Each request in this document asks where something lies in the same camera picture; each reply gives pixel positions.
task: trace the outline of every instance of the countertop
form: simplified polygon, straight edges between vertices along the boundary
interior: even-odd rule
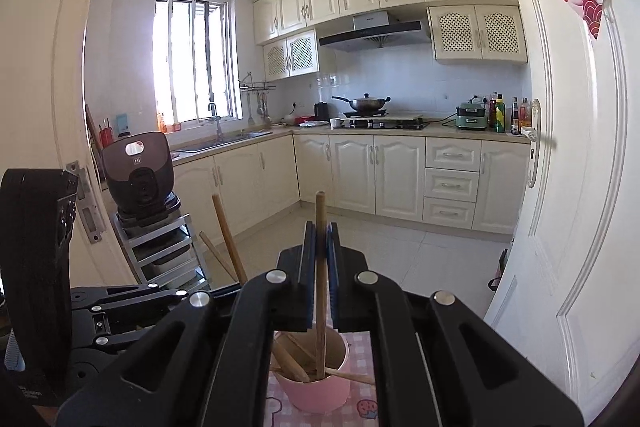
[[[420,130],[409,130],[409,129],[352,129],[352,128],[337,128],[331,129],[328,125],[318,126],[318,127],[282,127],[276,126],[270,129],[271,134],[260,136],[257,138],[250,138],[247,140],[242,140],[235,143],[228,143],[225,145],[221,145],[219,147],[215,147],[214,149],[209,149],[201,152],[192,152],[192,153],[179,153],[177,158],[174,158],[174,166],[182,165],[183,163],[188,163],[194,160],[198,160],[200,158],[206,158],[207,156],[213,156],[215,154],[220,154],[226,151],[230,151],[233,149],[238,149],[240,147],[246,147],[247,145],[253,145],[256,143],[264,142],[267,140],[273,140],[275,138],[279,138],[282,136],[288,136],[290,134],[327,134],[331,135],[341,135],[341,134],[360,134],[360,135],[385,135],[385,136],[424,136],[431,138],[460,138],[465,140],[490,140],[490,141],[500,141],[500,142],[514,142],[514,143],[529,143],[529,139],[524,136],[514,136],[510,133],[496,133],[492,130],[484,130],[484,131],[471,131],[471,130],[462,130],[456,127],[447,127],[443,126],[439,123],[431,123],[424,129]],[[207,139],[196,140],[190,142],[189,144],[196,144],[199,141],[210,140],[210,137]]]

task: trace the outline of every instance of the window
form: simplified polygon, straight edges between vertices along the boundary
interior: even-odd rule
[[[228,21],[226,3],[156,0],[154,84],[165,123],[242,117],[230,74]]]

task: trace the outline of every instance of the tiled floor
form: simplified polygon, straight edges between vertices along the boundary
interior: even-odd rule
[[[251,278],[275,267],[281,250],[302,243],[304,225],[314,219],[311,208],[300,208],[238,243]],[[500,253],[508,245],[372,223],[330,214],[338,223],[340,241],[360,250],[369,268],[420,295],[446,289],[483,316],[493,297],[487,282],[495,276]],[[231,279],[220,264],[207,257],[216,286]]]

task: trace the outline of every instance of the drawer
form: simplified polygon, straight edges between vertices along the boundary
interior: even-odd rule
[[[424,197],[442,200],[476,201],[477,172],[425,169]]]
[[[476,204],[468,201],[424,198],[422,222],[457,229],[471,229],[475,209]]]
[[[456,171],[480,170],[480,140],[427,138],[426,166]]]

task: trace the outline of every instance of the kitchen sink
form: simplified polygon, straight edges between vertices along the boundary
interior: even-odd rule
[[[215,149],[215,147],[228,145],[230,143],[241,142],[243,140],[251,140],[252,138],[259,138],[260,136],[267,136],[268,134],[271,134],[271,131],[244,132],[242,134],[237,134],[234,137],[223,138],[222,140],[208,140],[206,142],[196,143],[195,145],[188,145],[185,147],[181,147],[180,149],[176,149],[176,151],[191,153],[202,152],[209,149]]]

